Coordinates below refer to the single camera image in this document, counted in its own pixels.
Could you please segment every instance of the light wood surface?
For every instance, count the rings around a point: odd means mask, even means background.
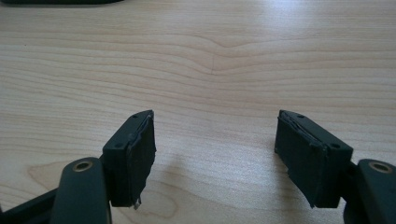
[[[279,109],[396,164],[396,2],[125,0],[0,6],[0,204],[54,189],[153,109],[156,161],[114,223],[343,223],[274,153]]]

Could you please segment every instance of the clamp jaw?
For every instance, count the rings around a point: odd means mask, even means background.
[[[100,159],[84,158],[64,167],[59,188],[0,211],[4,224],[108,224],[109,201],[135,209],[155,158],[154,113],[128,118],[103,148]]]
[[[352,152],[306,116],[279,112],[275,153],[311,207],[336,208],[342,197],[346,224],[394,224],[396,167],[375,160],[355,165]]]

